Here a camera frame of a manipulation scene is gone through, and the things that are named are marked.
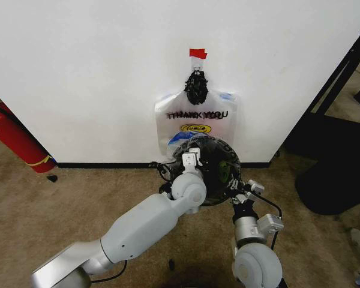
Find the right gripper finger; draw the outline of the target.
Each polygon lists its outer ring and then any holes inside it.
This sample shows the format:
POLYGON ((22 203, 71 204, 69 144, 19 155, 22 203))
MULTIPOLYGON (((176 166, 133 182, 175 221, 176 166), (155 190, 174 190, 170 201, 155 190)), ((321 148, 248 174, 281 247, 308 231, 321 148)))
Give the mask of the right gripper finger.
POLYGON ((232 179, 229 182, 227 195, 233 205, 244 204, 248 200, 248 191, 245 189, 246 183, 232 179))
POLYGON ((245 195, 248 199, 255 199, 257 196, 261 196, 265 188, 262 184, 250 179, 244 184, 245 195))

